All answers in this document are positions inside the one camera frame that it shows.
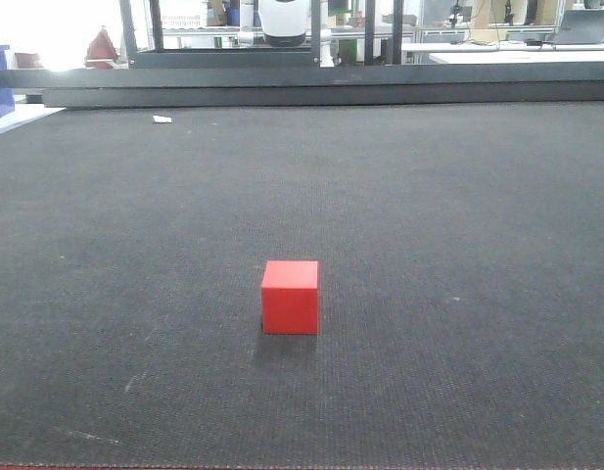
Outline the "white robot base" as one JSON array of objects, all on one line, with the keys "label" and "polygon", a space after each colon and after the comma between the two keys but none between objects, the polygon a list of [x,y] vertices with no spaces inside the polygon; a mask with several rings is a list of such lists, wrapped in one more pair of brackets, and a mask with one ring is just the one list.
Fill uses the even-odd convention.
[{"label": "white robot base", "polygon": [[239,1],[238,42],[250,47],[259,37],[272,48],[298,48],[307,40],[323,46],[332,39],[327,1]]}]

